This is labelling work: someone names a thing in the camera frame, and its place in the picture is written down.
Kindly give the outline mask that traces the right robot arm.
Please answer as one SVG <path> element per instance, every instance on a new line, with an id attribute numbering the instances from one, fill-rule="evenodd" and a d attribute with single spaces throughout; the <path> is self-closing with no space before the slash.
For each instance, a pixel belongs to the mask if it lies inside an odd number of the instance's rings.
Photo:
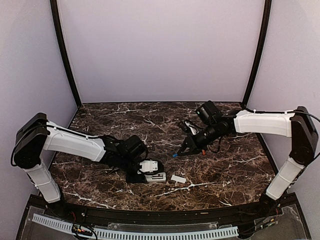
<path id="1" fill-rule="evenodd" d="M 215 140 L 231 133 L 258 133 L 278 135 L 291 139 L 291 152 L 275 178 L 264 192 L 262 201 L 255 205 L 255 213 L 266 217 L 275 208 L 274 201 L 281 198 L 304 169 L 312 163 L 316 153 L 319 135 L 313 123 L 315 116 L 304 106 L 288 111 L 257 111 L 233 109 L 221 112 L 212 101 L 203 103 L 196 114 L 206 125 L 199 128 L 185 120 L 180 128 L 187 133 L 177 156 L 196 155 L 208 149 Z"/>

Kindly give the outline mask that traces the white battery cover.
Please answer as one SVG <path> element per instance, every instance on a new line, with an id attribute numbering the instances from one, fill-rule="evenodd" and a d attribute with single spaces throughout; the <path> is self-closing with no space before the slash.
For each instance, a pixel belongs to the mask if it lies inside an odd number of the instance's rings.
<path id="1" fill-rule="evenodd" d="M 174 181 L 174 185 L 177 186 L 178 183 L 182 183 L 182 184 L 185 184 L 187 179 L 184 178 L 184 177 L 180 177 L 180 176 L 177 176 L 177 175 L 172 175 L 171 178 L 170 178 L 171 181 Z"/>

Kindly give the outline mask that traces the white remote control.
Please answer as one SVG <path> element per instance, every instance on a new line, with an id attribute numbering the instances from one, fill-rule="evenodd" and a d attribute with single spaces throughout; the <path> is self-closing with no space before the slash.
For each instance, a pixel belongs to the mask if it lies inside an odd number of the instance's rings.
<path id="1" fill-rule="evenodd" d="M 165 172 L 160 172 L 153 175 L 145 175 L 145 179 L 148 183 L 162 183 L 167 180 Z"/>

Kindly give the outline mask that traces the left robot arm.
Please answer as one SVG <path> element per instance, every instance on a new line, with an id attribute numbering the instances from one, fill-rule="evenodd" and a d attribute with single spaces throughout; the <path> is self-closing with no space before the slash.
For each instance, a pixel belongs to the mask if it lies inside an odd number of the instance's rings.
<path id="1" fill-rule="evenodd" d="M 117 168 L 125 172 L 125 181 L 130 184 L 165 182 L 167 179 L 160 161 L 142 157 L 149 151 L 137 135 L 126 140 L 111 135 L 87 135 L 59 126 L 39 112 L 17 132 L 10 164 L 27 173 L 60 218 L 67 218 L 71 208 L 63 201 L 62 190 L 43 163 L 43 151 L 66 153 Z"/>

